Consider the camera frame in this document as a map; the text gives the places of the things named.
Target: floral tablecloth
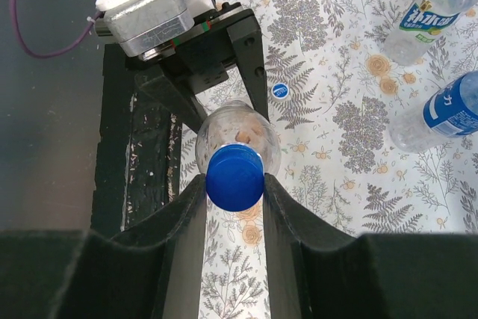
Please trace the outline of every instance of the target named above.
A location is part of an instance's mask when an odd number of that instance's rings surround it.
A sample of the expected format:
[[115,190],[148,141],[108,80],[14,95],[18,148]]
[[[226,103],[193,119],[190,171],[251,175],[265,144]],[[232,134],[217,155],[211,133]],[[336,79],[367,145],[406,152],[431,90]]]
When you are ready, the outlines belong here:
[[[291,99],[270,103],[279,134],[278,178],[302,205],[333,226],[363,232],[478,232],[475,137],[418,155],[394,148],[389,120],[477,68],[474,9],[417,61],[401,67],[383,40],[411,0],[240,1],[264,34],[269,85]],[[246,95],[237,70],[198,97],[208,111]],[[184,129],[181,187],[197,174],[195,134]],[[233,214],[208,205],[204,319],[269,318],[261,205]]]

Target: loose bottle cap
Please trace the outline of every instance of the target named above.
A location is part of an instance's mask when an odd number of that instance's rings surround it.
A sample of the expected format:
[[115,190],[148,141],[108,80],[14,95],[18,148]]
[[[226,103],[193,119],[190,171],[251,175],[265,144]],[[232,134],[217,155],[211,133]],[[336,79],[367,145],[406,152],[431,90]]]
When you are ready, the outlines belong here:
[[206,192],[215,205],[226,211],[251,208],[264,192],[261,156],[237,143],[218,149],[209,161]]
[[271,93],[272,93],[272,98],[275,101],[278,101],[278,102],[285,101],[289,97],[289,93],[290,93],[289,86],[287,86],[287,84],[283,84],[282,82],[279,82],[278,84],[275,84],[274,86],[272,86]]

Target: water bottle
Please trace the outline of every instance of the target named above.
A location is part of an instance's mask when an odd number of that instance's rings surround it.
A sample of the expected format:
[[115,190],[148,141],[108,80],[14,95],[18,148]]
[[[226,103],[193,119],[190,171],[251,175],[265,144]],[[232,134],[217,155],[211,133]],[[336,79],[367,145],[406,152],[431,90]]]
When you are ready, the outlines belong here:
[[462,13],[478,0],[414,0],[385,40],[386,55],[399,65],[411,65],[443,36]]
[[264,173],[277,175],[279,138],[271,124],[241,100],[227,102],[202,124],[196,162],[206,174],[211,201],[227,211],[245,211],[264,192]]
[[478,71],[439,90],[424,105],[393,120],[391,139],[406,152],[422,152],[478,130]]

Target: bottle label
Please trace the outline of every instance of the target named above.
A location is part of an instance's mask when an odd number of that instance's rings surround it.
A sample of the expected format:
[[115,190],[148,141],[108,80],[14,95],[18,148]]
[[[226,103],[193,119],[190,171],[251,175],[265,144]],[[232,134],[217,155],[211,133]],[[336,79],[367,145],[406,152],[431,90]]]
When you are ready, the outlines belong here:
[[441,36],[443,29],[452,25],[458,19],[455,15],[440,15],[433,12],[429,0],[415,0],[400,23],[404,31],[416,31],[415,38],[422,43],[432,43]]
[[465,136],[478,130],[478,116],[466,107],[460,96],[464,77],[439,90],[423,108],[425,123],[446,137]]

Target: purple cable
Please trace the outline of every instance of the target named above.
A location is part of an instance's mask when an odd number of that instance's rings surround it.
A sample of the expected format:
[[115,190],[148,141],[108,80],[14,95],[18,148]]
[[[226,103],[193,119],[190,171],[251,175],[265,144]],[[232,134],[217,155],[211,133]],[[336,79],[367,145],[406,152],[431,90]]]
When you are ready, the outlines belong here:
[[[30,55],[33,58],[36,59],[49,59],[49,58],[54,58],[56,56],[63,55],[70,50],[74,49],[83,39],[88,35],[90,32],[91,28],[93,27],[93,22],[91,22],[86,29],[84,29],[83,33],[81,33],[80,37],[75,40],[71,45],[68,45],[66,48],[57,50],[56,52],[50,52],[49,54],[37,54],[33,51],[31,51],[25,41],[23,40],[22,34],[20,33],[20,27],[18,24],[18,14],[16,13],[16,0],[9,0],[9,8],[10,8],[10,20],[13,25],[13,30],[15,32],[16,39],[18,40],[20,47],[23,49],[24,52],[26,52],[28,55]],[[93,16],[94,20],[97,20],[101,16],[101,12],[96,13]]]

